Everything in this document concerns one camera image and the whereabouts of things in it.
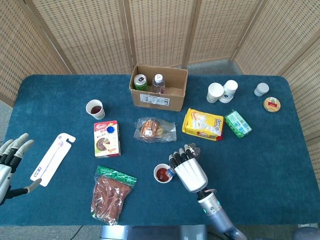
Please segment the woven panel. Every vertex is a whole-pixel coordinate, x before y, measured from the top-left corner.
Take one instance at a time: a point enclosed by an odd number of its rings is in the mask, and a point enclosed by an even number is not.
[[[193,1],[131,0],[129,2],[136,58],[139,64],[181,65]]]
[[[25,77],[69,72],[16,1],[0,4],[0,95],[13,105]]]
[[[190,62],[230,58],[258,0],[203,0]]]
[[[245,74],[277,75],[320,30],[319,0],[268,0],[236,62]]]
[[[305,136],[320,131],[320,45],[285,78]]]
[[[320,142],[308,146],[316,181],[320,189]]]
[[[116,0],[33,3],[78,74],[131,72]]]

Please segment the green can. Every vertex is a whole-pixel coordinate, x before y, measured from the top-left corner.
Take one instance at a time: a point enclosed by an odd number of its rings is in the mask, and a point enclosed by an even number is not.
[[[148,83],[145,75],[138,74],[137,76],[134,77],[133,82],[134,82],[135,89],[139,91],[148,91]]]

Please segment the gray carpet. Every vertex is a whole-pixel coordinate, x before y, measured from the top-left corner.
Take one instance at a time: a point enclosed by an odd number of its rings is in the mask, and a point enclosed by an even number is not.
[[[187,69],[189,70],[189,74],[242,74],[237,64],[228,60],[190,64]],[[2,145],[2,141],[4,140],[8,128],[11,112],[11,107],[0,102],[0,145]],[[80,226],[0,227],[0,240],[69,240],[77,232],[79,227]],[[248,236],[248,239],[263,237],[273,240],[292,240],[293,232],[297,228],[297,225],[239,226],[239,229]],[[212,233],[215,232],[212,227],[209,227],[208,230]],[[74,240],[98,240],[99,233],[99,226],[84,226],[78,232]],[[221,236],[222,239],[226,239],[226,237],[221,234],[219,234],[219,236]],[[218,239],[221,240],[221,238],[218,238],[213,234],[208,235],[208,240]]]

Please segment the robotic hand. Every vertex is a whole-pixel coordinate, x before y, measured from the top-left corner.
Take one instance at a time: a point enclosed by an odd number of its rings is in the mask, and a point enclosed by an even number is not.
[[[179,152],[174,152],[169,156],[171,169],[168,169],[167,175],[172,176],[176,173],[184,187],[189,192],[197,194],[198,203],[219,233],[227,234],[233,240],[247,240],[223,210],[215,196],[216,190],[206,188],[207,175],[195,157],[195,151],[189,145],[184,145],[184,150],[180,148]]]
[[[28,194],[32,192],[41,182],[41,179],[34,181],[24,188],[11,190],[11,181],[17,167],[26,151],[34,144],[33,140],[25,142],[29,134],[24,133],[16,140],[8,140],[0,147],[0,205],[6,199]]]

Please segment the table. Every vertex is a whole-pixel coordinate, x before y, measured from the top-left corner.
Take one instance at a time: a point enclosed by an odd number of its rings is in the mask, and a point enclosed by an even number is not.
[[[208,103],[212,82],[238,82],[230,103]],[[134,107],[129,75],[32,75],[22,83],[12,111],[6,139],[29,133],[34,146],[19,165],[12,189],[28,185],[30,175],[56,136],[68,133],[76,141],[47,187],[8,199],[0,207],[0,225],[103,225],[90,215],[97,166],[106,166],[137,177],[126,198],[120,225],[209,224],[197,203],[175,177],[168,184],[155,181],[153,169],[168,163],[168,155],[185,143],[201,148],[199,164],[208,176],[208,187],[234,224],[305,224],[320,221],[320,192],[287,81],[280,76],[190,75],[181,112]],[[258,83],[270,91],[254,95]],[[277,113],[263,108],[266,97],[281,101]],[[86,113],[91,99],[102,101],[104,121],[119,123],[121,156],[94,157],[93,126]],[[237,110],[252,132],[237,138],[228,126],[223,140],[215,142],[182,133],[188,108],[217,115]],[[134,122],[158,117],[175,122],[177,141],[144,143],[133,139]]]

